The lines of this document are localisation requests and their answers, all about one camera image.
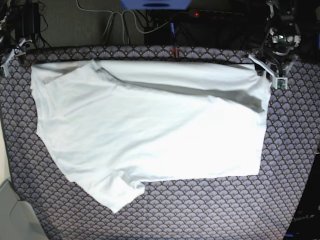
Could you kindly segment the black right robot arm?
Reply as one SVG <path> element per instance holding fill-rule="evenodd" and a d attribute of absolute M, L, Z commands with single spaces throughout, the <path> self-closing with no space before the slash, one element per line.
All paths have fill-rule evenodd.
<path fill-rule="evenodd" d="M 0 76 L 9 75 L 10 61 L 15 57 L 25 55 L 28 37 L 19 37 L 16 31 L 23 23 L 23 14 L 27 11 L 27 1 L 19 4 L 16 0 L 0 2 Z"/>

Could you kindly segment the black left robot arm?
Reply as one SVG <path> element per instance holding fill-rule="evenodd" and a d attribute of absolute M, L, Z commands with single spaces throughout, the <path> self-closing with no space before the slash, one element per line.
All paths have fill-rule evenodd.
<path fill-rule="evenodd" d="M 295 50 L 301 42 L 301 32 L 295 20 L 293 0 L 267 0 L 269 15 L 265 37 L 259 48 L 248 55 L 258 70 L 266 71 L 274 89 L 288 88 L 288 73 L 298 60 Z"/>

